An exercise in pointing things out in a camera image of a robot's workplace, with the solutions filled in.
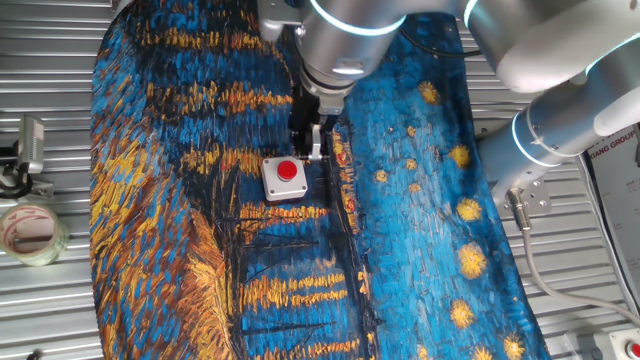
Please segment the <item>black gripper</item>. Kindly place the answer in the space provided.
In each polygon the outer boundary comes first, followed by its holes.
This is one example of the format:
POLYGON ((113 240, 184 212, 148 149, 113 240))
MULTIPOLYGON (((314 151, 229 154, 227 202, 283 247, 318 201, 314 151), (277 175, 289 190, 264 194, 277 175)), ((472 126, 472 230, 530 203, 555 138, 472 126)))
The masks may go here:
POLYGON ((293 154, 308 156, 310 161, 320 161, 323 159, 321 129, 330 132, 334 127, 334 116, 326 115, 326 119, 322 120, 322 115, 319 113, 320 98, 310 93, 301 83, 297 83, 293 87, 292 98, 288 125, 292 131, 293 154), (307 130, 310 129, 311 150, 309 153, 309 133, 307 130))

